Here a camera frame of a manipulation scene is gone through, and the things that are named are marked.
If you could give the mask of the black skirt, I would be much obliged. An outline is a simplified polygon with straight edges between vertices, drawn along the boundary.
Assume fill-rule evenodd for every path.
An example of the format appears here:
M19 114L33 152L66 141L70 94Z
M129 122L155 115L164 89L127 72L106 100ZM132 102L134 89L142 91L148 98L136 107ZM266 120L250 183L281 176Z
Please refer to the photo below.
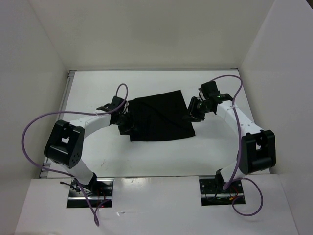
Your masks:
M135 98L129 101L134 128L130 141L172 141L195 136L184 119L187 107L180 90Z

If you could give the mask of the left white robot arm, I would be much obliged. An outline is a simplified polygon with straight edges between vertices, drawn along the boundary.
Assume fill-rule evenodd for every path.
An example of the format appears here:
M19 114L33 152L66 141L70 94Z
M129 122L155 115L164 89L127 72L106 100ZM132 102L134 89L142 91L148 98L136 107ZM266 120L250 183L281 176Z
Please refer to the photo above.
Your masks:
M112 102L97 108L108 114L86 116L70 122L59 120L52 129L44 155L76 178L80 183L80 190L85 195L90 196L102 191L105 184L97 181L96 174L82 160L84 139L110 125L117 125L119 129L126 130L132 122L128 106L129 102L123 105Z

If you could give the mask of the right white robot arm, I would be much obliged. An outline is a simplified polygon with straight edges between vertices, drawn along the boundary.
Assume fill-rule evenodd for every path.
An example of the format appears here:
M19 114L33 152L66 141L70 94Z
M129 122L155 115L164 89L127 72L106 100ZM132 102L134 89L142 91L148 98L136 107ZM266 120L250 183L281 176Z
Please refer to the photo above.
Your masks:
M207 113L219 116L238 135L235 162L216 172L214 186L217 191L226 192L235 179L276 165L275 134L250 120L229 94L192 97L185 119L201 122Z

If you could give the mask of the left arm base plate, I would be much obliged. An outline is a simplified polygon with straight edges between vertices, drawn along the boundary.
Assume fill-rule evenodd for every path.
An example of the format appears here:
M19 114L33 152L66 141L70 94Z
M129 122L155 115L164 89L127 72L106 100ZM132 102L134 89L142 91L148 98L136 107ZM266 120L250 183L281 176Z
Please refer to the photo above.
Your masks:
M95 209L99 205L101 208L111 208L112 207L112 194L113 194L113 178L98 178L98 184L100 189L91 192L85 189L85 193L88 196L88 200L91 206ZM67 198L67 208L88 208L88 203L77 185L73 180L71 183L60 182L61 185L67 186L69 189Z

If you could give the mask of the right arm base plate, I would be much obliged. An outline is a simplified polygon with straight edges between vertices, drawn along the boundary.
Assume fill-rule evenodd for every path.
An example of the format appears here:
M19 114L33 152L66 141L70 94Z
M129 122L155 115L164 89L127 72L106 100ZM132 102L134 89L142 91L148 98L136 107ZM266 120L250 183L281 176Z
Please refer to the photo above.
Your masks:
M227 190L222 190L216 184L213 176L199 178L201 205L224 206L245 204L245 196L241 181L231 184Z

